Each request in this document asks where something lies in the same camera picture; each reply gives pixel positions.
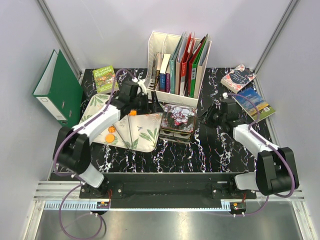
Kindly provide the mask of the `gold tin lid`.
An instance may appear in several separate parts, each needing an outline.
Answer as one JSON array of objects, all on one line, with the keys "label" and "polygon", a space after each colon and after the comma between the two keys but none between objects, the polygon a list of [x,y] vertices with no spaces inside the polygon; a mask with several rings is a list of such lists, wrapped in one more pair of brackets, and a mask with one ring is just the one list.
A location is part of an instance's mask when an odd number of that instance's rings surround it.
[{"label": "gold tin lid", "polygon": [[191,134],[195,130],[196,109],[190,106],[166,104],[161,120],[164,131]]}]

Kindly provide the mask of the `metal serving tongs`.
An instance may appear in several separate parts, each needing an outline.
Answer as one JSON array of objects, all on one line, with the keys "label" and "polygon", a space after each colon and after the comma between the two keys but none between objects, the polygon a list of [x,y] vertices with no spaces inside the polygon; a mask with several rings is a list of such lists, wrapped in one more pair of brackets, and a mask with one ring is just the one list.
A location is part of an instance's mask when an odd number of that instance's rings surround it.
[{"label": "metal serving tongs", "polygon": [[120,138],[120,142],[123,144],[125,148],[130,149],[132,145],[132,136],[130,130],[129,117],[125,116],[121,120],[117,121],[114,124],[114,126]]}]

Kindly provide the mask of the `gold cookie tin base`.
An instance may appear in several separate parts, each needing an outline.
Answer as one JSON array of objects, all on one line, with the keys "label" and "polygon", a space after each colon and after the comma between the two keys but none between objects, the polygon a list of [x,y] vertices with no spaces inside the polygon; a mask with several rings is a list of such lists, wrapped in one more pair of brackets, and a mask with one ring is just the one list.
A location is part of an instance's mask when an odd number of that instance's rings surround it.
[{"label": "gold cookie tin base", "polygon": [[183,143],[183,144],[188,144],[191,141],[191,138],[194,134],[193,131],[186,131],[186,132],[176,132],[176,131],[169,131],[169,130],[164,130],[160,129],[159,131],[159,138],[162,140],[167,140],[175,143]]}]

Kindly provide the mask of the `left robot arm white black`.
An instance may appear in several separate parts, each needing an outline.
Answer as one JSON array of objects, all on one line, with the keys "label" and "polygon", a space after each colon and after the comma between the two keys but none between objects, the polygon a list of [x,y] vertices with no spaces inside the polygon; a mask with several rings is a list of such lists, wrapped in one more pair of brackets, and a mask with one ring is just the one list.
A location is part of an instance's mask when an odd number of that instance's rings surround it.
[{"label": "left robot arm white black", "polygon": [[63,126],[57,135],[53,165],[69,170],[69,175],[88,184],[90,192],[97,198],[108,193],[105,177],[92,164],[91,144],[108,127],[122,120],[133,111],[138,115],[163,111],[156,91],[147,92],[144,80],[124,81],[119,91],[111,93],[107,102],[93,116],[73,126]]}]

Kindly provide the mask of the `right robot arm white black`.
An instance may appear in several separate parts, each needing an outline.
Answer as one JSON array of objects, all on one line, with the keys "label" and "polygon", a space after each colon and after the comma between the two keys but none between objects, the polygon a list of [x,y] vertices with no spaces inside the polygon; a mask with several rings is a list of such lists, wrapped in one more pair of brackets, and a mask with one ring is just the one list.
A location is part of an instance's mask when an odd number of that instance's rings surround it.
[{"label": "right robot arm white black", "polygon": [[220,127],[242,144],[255,158],[255,172],[241,173],[227,185],[228,195],[239,198],[245,190],[258,191],[264,196],[290,197],[299,187],[293,150],[267,141],[241,116],[241,107],[232,98],[223,99],[220,107],[212,104],[198,120],[203,125]]}]

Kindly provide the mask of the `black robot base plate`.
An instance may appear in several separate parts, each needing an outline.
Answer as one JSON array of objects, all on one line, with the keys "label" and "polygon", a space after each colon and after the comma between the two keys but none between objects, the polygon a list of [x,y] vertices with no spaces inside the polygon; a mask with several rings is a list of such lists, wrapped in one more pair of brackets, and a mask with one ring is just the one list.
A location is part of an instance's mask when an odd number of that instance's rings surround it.
[{"label": "black robot base plate", "polygon": [[112,210],[214,210],[222,200],[254,200],[252,190],[238,190],[235,173],[105,173],[99,188],[85,185],[81,199],[111,198]]}]

